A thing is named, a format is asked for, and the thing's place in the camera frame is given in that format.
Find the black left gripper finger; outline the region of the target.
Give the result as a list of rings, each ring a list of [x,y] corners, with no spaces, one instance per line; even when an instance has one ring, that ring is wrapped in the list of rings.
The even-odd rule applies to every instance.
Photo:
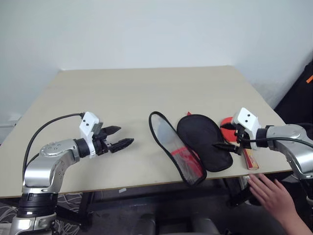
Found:
[[[133,143],[133,141],[134,141],[133,138],[125,138],[125,139],[122,139],[116,143],[112,143],[110,146],[110,152],[115,153],[117,151],[120,151],[120,150],[128,147],[129,145],[131,145]]]
[[[119,126],[108,126],[108,127],[104,128],[104,132],[107,135],[112,135],[112,134],[116,133],[117,131],[119,131],[120,129],[121,129],[121,127],[119,127]]]

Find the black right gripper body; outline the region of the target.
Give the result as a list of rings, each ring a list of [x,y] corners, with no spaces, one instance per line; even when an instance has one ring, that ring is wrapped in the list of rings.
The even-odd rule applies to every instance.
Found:
[[[251,149],[251,145],[249,142],[250,138],[248,133],[246,132],[246,129],[242,125],[234,124],[234,127],[236,129],[235,131],[236,142],[239,144],[236,153],[238,155],[242,155],[244,149]]]

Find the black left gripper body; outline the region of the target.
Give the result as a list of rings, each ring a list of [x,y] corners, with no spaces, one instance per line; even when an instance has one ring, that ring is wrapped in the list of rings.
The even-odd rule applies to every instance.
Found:
[[[95,134],[92,136],[92,143],[95,149],[95,154],[97,156],[108,153],[110,150],[110,143],[107,143],[107,134],[104,132],[104,128],[100,128]]]

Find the person's bare hand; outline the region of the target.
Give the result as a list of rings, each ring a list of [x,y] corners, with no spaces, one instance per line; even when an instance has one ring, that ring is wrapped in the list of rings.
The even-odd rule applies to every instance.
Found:
[[[311,231],[299,217],[294,201],[286,188],[278,181],[271,181],[264,174],[250,174],[251,193],[283,227],[288,235],[306,235]]]

